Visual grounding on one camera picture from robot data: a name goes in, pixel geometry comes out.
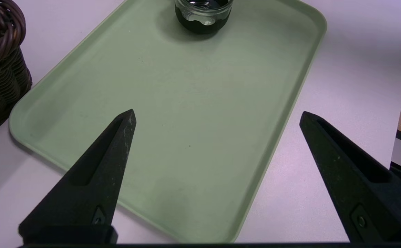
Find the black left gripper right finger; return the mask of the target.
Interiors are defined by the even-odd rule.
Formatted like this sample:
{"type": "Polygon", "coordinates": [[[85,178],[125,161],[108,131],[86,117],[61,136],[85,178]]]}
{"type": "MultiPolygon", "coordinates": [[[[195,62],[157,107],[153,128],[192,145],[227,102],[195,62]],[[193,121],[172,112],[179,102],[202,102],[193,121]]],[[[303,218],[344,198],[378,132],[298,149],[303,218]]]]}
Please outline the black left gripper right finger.
{"type": "Polygon", "coordinates": [[[384,167],[325,119],[300,128],[352,243],[401,243],[401,166],[384,167]]]}

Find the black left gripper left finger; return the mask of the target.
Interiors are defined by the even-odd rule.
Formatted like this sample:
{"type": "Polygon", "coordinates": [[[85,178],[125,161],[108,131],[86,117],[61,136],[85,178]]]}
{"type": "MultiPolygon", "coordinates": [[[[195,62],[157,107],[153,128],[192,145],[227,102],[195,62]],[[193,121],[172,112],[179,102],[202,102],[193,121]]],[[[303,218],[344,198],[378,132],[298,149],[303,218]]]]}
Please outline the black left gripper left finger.
{"type": "Polygon", "coordinates": [[[114,244],[114,211],[136,117],[117,115],[18,227],[26,244],[114,244]]]}

